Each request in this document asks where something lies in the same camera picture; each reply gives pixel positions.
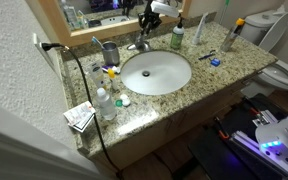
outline cabinet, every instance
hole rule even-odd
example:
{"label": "cabinet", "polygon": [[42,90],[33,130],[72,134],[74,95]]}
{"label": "cabinet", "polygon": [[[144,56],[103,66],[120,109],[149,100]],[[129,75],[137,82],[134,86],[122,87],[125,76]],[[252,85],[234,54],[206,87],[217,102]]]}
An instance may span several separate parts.
{"label": "cabinet", "polygon": [[[244,87],[243,81],[238,81],[192,104],[190,107],[176,112],[154,126],[108,149],[112,161],[120,169],[123,169],[196,125],[213,117],[222,108],[235,103],[234,101],[232,102],[232,99],[236,96],[236,92],[239,92]],[[104,153],[92,157],[91,160],[95,164],[104,165],[104,169],[106,168],[106,171],[111,171],[112,175],[114,175],[113,172],[115,170],[107,162]]]}

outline wall mirror frame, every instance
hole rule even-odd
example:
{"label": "wall mirror frame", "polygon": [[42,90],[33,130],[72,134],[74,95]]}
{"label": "wall mirror frame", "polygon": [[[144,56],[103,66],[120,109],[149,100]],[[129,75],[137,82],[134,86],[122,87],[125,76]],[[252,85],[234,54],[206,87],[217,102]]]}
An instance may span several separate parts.
{"label": "wall mirror frame", "polygon": [[[61,12],[58,0],[26,0],[26,2],[50,41],[59,42],[67,46],[89,43],[92,36],[96,36],[98,39],[105,39],[140,30],[138,20],[136,19],[71,32]],[[182,1],[182,9],[180,10],[182,17],[188,17],[190,4],[191,0]],[[163,24],[178,21],[176,18],[164,15],[160,15],[160,18]]]}

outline bathroom sink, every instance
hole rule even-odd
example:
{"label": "bathroom sink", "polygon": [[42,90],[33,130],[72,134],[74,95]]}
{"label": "bathroom sink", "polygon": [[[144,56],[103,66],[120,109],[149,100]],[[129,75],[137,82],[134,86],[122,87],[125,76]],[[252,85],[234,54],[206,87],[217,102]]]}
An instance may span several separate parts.
{"label": "bathroom sink", "polygon": [[111,24],[115,24],[115,23],[119,23],[119,22],[123,22],[123,21],[128,21],[128,20],[132,20],[132,19],[136,19],[135,17],[126,17],[126,16],[114,16],[114,17],[110,17],[110,18],[106,18],[101,20],[101,24],[103,26],[105,25],[111,25]]}
{"label": "bathroom sink", "polygon": [[162,95],[183,87],[192,76],[190,64],[182,56],[151,51],[132,57],[121,70],[126,87],[139,94]]}

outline toothbrush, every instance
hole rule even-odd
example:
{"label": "toothbrush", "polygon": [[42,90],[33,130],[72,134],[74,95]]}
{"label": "toothbrush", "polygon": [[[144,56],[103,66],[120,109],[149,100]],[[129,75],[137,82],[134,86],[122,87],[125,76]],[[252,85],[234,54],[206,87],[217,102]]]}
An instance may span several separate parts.
{"label": "toothbrush", "polygon": [[96,39],[96,37],[93,36],[93,37],[92,37],[92,41],[95,42],[95,43],[97,43],[97,44],[99,44],[102,49],[105,49],[104,46],[102,45],[102,43],[101,43],[98,39]]}

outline electrical outlet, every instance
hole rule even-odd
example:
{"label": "electrical outlet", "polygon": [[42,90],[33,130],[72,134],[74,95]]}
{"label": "electrical outlet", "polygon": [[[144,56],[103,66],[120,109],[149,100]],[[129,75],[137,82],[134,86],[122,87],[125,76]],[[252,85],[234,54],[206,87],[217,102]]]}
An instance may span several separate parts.
{"label": "electrical outlet", "polygon": [[33,33],[33,43],[34,43],[35,47],[38,49],[38,51],[42,54],[42,56],[46,60],[47,64],[55,71],[54,63],[53,63],[51,57],[48,55],[48,53],[46,51],[44,51],[44,49],[42,48],[42,42],[37,37],[36,33]]}

